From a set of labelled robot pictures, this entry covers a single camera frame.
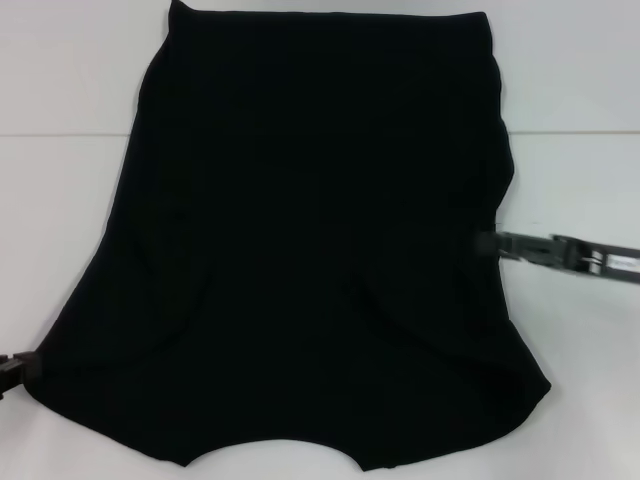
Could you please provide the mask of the black shirt with white print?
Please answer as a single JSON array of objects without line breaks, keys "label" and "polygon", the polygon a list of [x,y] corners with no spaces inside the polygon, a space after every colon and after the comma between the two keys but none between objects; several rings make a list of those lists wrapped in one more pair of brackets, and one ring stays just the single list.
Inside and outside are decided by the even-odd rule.
[{"label": "black shirt with white print", "polygon": [[297,440],[361,469],[475,448],[550,390],[476,242],[514,174],[484,13],[172,0],[38,402],[185,466]]}]

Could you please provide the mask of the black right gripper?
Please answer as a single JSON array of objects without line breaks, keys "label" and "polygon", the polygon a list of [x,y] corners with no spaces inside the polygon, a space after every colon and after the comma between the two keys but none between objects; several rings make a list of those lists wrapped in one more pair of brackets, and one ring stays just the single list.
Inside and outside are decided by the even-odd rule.
[{"label": "black right gripper", "polygon": [[476,252],[510,260],[552,261],[558,248],[557,268],[600,279],[640,285],[640,250],[598,244],[573,237],[549,238],[508,232],[482,232],[476,236]]}]

